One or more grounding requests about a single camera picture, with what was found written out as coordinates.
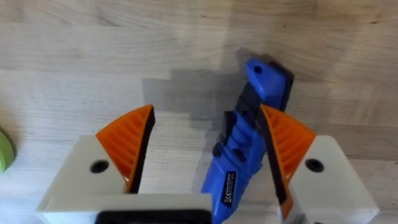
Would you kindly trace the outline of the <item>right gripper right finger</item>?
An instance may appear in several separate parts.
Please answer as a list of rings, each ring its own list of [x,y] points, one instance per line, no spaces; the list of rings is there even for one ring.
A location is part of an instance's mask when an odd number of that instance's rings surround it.
[[[261,105],[257,128],[279,202],[281,223],[369,223],[379,207],[335,138]]]

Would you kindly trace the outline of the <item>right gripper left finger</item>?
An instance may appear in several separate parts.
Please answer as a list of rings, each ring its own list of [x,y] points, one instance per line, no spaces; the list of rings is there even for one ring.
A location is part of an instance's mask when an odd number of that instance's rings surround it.
[[[80,136],[37,206],[108,194],[136,194],[142,178],[154,107],[134,109],[94,135]]]

